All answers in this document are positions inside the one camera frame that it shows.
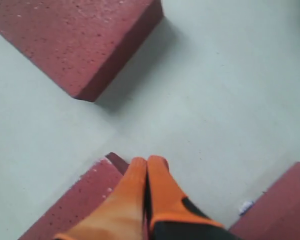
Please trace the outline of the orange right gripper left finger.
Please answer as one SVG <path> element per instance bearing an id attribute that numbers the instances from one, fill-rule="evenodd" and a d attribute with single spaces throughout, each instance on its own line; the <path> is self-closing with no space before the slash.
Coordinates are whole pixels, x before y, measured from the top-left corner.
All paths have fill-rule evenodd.
<path id="1" fill-rule="evenodd" d="M 147 162 L 132 159 L 124 176 L 106 200 L 88 217 L 55 240 L 142 240 Z"/>

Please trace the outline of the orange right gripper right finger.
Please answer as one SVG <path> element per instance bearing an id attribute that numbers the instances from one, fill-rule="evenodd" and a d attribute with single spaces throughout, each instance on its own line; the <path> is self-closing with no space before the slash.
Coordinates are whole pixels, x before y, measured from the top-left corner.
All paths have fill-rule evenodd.
<path id="1" fill-rule="evenodd" d="M 208 232 L 223 229 L 183 192 L 164 157 L 151 155 L 147 159 L 147 176 L 153 240 L 208 240 Z"/>

